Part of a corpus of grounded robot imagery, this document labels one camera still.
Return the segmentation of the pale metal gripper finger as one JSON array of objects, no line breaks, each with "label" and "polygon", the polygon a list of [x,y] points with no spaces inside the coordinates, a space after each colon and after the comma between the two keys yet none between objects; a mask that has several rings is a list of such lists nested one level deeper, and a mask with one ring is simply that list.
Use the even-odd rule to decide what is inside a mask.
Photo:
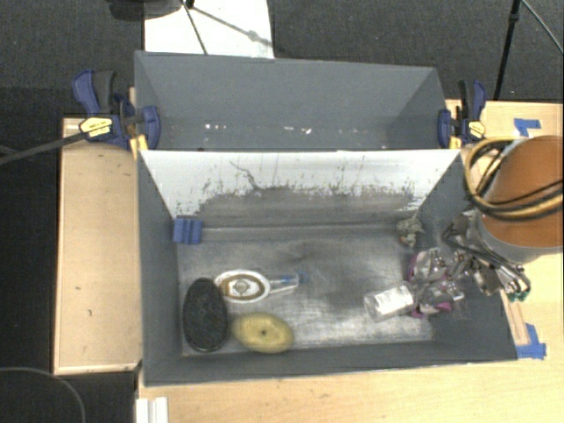
[{"label": "pale metal gripper finger", "polygon": [[438,248],[421,251],[415,257],[415,278],[458,278],[467,261],[468,256],[459,252],[444,257]]},{"label": "pale metal gripper finger", "polygon": [[419,311],[451,311],[463,299],[464,291],[456,281],[436,281],[424,286],[419,296]]}]

